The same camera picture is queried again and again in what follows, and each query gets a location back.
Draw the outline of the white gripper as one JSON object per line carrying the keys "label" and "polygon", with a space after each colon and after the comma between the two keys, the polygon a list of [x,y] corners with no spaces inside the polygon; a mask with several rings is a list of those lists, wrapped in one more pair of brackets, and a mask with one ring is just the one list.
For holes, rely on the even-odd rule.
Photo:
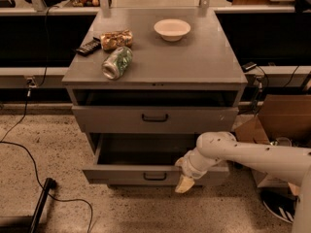
{"label": "white gripper", "polygon": [[174,164],[182,167],[184,175],[180,176],[175,188],[177,193],[185,193],[194,186],[194,180],[202,178],[207,173],[205,160],[196,153],[187,152],[184,157],[180,157]]}

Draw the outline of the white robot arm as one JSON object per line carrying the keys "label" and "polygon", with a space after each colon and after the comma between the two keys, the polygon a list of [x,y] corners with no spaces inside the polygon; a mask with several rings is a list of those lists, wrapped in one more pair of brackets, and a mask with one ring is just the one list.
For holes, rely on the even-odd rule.
{"label": "white robot arm", "polygon": [[176,165],[181,177],[175,188],[185,193],[194,181],[223,160],[240,163],[300,187],[292,233],[311,233],[311,156],[310,149],[237,142],[229,132],[201,134],[193,150]]}

